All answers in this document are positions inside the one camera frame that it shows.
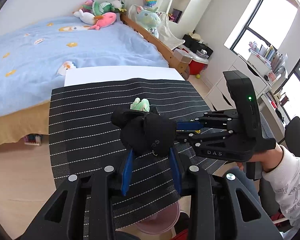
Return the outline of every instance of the window frame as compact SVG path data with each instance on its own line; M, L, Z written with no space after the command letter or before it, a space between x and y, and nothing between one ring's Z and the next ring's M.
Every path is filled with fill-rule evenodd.
M235 53L236 55L238 55L238 53L236 53L234 51L234 48L237 46L237 44L239 43L239 41L241 40L242 36L244 35L244 33L246 31L250 31L252 34L254 34L256 37L258 37L260 40L263 40L267 46L270 46L271 43L269 41L267 41L264 37L262 37L259 33L255 32L254 30L252 30L250 27L249 27L249 24L252 22L253 18L255 17L255 15L257 14L262 2L264 0L259 0L255 9L253 10L250 18L248 19L248 21L246 22L246 24L244 25L244 27L242 28L240 34L238 35L237 39L234 41L234 43L232 44L232 46L230 47L230 50ZM281 84L281 86L275 91L275 94L278 93L282 88L283 86L287 83L287 81L290 79L290 77L295 74L295 76L298 78L299 82L300 82L300 59L298 60L297 64L295 65L295 67L293 68L293 70L289 73L288 75L288 78ZM284 110L286 116L288 117L289 121L291 121L289 115L287 114L286 110L284 109L284 106L282 107L282 109Z
M250 18L248 19L248 21L246 22L246 24L244 25L244 27L242 28L239 36L237 37L237 39L234 41L234 43L232 44L232 46L230 47L230 50L232 52L234 52L236 55L238 55L238 53L236 53L234 51L235 46L237 46L237 44L239 43L239 41L241 40L242 36L244 35L244 33L246 31L251 32L253 35L255 35L256 37L258 37L260 40L264 41L268 47L270 47L271 43L269 41L267 41L264 37L262 37L259 33L257 33L256 31L254 31L253 29L251 29L249 27L250 23L252 22L253 18L256 16L261 4L262 4L263 0L259 0L256 7L254 8Z

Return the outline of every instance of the wooden bed frame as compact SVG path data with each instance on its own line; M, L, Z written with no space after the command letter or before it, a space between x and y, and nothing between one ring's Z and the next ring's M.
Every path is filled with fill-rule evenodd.
M122 14L121 20L140 33L145 40L154 44L168 62L170 68L175 68L180 74L186 70L188 64L179 62L173 56L173 52L146 29L126 15ZM30 133L49 134L49 108L50 102L45 102L12 114L0 116L0 144L17 142Z
M130 26L134 31L140 33L145 40L152 43L157 47L157 50L162 54L164 59L168 62L170 68L175 68L180 74L182 74L188 63L180 62L177 58L173 56L173 52L169 49L165 44L159 41L156 37L154 37L151 33L149 33L145 28L141 27L136 22L132 21L128 16L121 15L121 20L126 25Z

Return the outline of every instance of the black striped mat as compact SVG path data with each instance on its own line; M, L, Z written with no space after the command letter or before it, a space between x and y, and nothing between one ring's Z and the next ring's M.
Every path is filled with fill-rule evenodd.
M210 111L188 81L130 79L54 89L49 118L50 158L55 184L71 174L84 174L113 165L125 154L118 127L110 122L117 106L130 107L136 97L147 98L161 114L189 121ZM202 133L215 132L202 129ZM195 156L188 143L175 143L193 164L213 173L225 162ZM151 216L180 199L175 191L167 158L147 153L134 162L126 197L113 199L116 228ZM85 233L89 212L85 217Z

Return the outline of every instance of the person's hand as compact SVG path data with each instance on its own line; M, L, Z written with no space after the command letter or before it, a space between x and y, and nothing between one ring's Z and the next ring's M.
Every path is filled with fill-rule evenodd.
M270 172L273 169L275 169L283 158L283 150L279 146L279 144L276 144L275 149L273 150L267 150L265 152L256 153L252 156L252 158L249 160L249 162L261 162L263 166L263 170L265 172ZM243 164L237 163L239 169L243 170Z

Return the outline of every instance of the bed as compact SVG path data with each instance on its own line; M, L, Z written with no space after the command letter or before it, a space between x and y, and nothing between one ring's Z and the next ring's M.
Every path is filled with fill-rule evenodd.
M49 133L51 90L63 86L57 71L66 61L76 67L144 65L184 72L187 64L167 46L127 16L120 18L101 31L87 31L75 17L59 17L0 36L0 144Z

